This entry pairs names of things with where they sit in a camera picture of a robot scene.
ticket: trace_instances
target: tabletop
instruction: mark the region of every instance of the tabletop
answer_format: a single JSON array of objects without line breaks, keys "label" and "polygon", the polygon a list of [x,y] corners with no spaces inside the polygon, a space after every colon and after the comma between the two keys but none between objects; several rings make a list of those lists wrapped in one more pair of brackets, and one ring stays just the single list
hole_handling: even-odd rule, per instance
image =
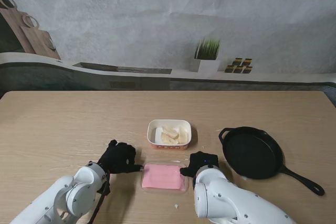
[{"label": "tabletop", "polygon": [[[192,125],[185,151],[155,150],[146,139],[154,119]],[[136,162],[216,154],[225,175],[280,207],[297,223],[333,223],[336,207],[336,109],[318,91],[15,91],[0,100],[0,223],[9,223],[58,178],[97,161],[112,139],[132,144]],[[224,161],[225,127],[265,130],[281,146],[286,166],[318,183],[319,197],[288,175],[242,178]],[[111,194],[95,223],[208,223],[194,210],[192,186],[181,195],[141,188],[141,173],[112,175]],[[92,211],[78,223],[87,223]]]}]

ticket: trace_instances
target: white bowl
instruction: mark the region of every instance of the white bowl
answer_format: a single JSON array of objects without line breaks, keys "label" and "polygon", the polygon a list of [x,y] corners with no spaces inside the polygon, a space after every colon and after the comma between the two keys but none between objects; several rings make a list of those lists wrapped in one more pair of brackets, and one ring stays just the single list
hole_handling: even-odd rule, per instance
[{"label": "white bowl", "polygon": [[[176,131],[181,127],[188,133],[188,142],[186,144],[164,144],[161,140],[162,127],[169,126]],[[148,125],[147,139],[153,148],[167,150],[185,150],[191,141],[191,126],[185,120],[153,120]]]}]

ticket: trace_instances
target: black cable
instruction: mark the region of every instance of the black cable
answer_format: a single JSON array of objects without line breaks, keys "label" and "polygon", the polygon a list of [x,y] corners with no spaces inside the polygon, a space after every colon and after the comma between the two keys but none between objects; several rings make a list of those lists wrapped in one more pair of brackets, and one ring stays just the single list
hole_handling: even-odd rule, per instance
[{"label": "black cable", "polygon": [[93,214],[92,214],[88,224],[93,224],[93,221],[95,220],[95,217],[97,216],[97,213],[98,213],[101,205],[103,204],[104,198],[106,196],[107,188],[109,188],[109,186],[110,186],[110,173],[107,172],[106,173],[106,183],[105,183],[104,191],[102,192],[102,194],[99,198],[98,204],[97,204],[95,210],[93,211]]}]

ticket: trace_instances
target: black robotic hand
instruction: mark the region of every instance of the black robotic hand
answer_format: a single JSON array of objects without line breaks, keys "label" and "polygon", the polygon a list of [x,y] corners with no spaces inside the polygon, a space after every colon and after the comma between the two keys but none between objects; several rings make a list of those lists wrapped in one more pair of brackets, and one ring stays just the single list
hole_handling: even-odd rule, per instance
[{"label": "black robotic hand", "polygon": [[142,165],[134,164],[135,155],[136,151],[132,145],[112,140],[98,164],[111,174],[139,172]]},{"label": "black robotic hand", "polygon": [[190,163],[187,168],[181,168],[180,172],[183,176],[195,177],[197,171],[205,165],[215,165],[219,167],[218,156],[204,152],[197,152],[190,155]]}]

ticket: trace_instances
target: cast iron skillet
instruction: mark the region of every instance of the cast iron skillet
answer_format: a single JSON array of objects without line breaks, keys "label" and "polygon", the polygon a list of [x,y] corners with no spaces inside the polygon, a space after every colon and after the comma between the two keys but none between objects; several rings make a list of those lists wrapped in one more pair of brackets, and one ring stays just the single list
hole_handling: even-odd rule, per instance
[{"label": "cast iron skillet", "polygon": [[252,127],[225,128],[219,134],[224,156],[239,175],[252,179],[265,179],[284,173],[307,186],[315,194],[324,195],[324,189],[284,165],[282,150],[265,131]]}]

